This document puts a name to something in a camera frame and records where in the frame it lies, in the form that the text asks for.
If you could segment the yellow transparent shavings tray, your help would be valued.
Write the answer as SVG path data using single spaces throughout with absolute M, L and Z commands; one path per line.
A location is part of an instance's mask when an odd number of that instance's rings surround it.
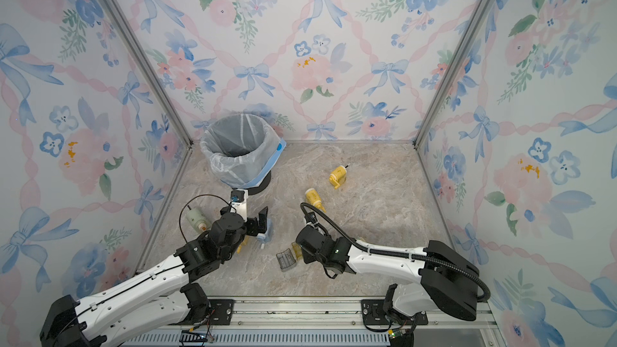
M 297 261 L 300 261 L 300 260 L 303 259 L 302 249 L 301 249 L 299 244 L 292 243 L 292 250 L 293 250 L 293 253 L 294 253 Z

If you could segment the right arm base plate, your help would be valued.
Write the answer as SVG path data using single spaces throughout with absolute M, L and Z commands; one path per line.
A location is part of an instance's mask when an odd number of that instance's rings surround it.
M 364 299 L 361 303 L 361 315 L 364 326 L 371 329 L 384 329 L 387 326 L 397 328 L 411 325 L 428 325 L 426 313 L 414 316 L 395 314 L 394 310 L 384 310 L 384 299 Z

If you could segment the dark shavings tray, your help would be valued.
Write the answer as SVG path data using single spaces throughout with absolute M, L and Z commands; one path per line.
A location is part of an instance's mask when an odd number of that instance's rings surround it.
M 289 271 L 290 269 L 295 268 L 295 266 L 297 265 L 296 257 L 292 253 L 292 250 L 290 248 L 287 248 L 284 251 L 277 253 L 276 260 L 279 263 L 279 267 L 282 272 Z

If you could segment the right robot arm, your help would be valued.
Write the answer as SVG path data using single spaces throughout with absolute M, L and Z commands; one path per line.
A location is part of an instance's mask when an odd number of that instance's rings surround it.
M 305 263 L 320 263 L 331 278 L 343 273 L 376 274 L 403 281 L 404 285 L 392 284 L 384 300 L 384 311 L 396 321 L 436 310 L 461 321 L 475 321 L 477 305 L 490 298 L 478 268 L 437 240 L 427 247 L 378 247 L 344 236 L 333 239 L 308 224 L 296 243 Z

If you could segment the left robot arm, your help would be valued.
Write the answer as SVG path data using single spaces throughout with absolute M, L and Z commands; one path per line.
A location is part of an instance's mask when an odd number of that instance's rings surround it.
M 119 346 L 164 325 L 196 325 L 211 313 L 199 279 L 228 262 L 248 236 L 268 230 L 268 208 L 255 218 L 228 209 L 211 229 L 143 273 L 98 294 L 66 295 L 50 307 L 43 346 Z

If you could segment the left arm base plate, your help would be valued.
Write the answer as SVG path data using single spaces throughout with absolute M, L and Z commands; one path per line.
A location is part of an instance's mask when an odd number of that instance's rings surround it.
M 189 313 L 174 325 L 213 326 L 230 325 L 236 302 L 232 299 L 209 300 L 207 305 L 191 308 Z

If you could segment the blue pencil sharpener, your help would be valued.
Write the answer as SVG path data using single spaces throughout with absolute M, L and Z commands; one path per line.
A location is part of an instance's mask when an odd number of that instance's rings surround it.
M 260 244 L 260 248 L 264 249 L 265 246 L 272 241 L 273 237 L 273 222 L 271 219 L 266 220 L 266 231 L 260 233 L 256 237 L 256 241 Z

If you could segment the green pencil sharpener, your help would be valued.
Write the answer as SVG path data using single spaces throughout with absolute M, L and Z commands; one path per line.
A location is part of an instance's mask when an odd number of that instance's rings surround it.
M 188 206 L 186 209 L 186 218 L 197 233 L 202 233 L 210 229 L 210 220 L 199 207 Z

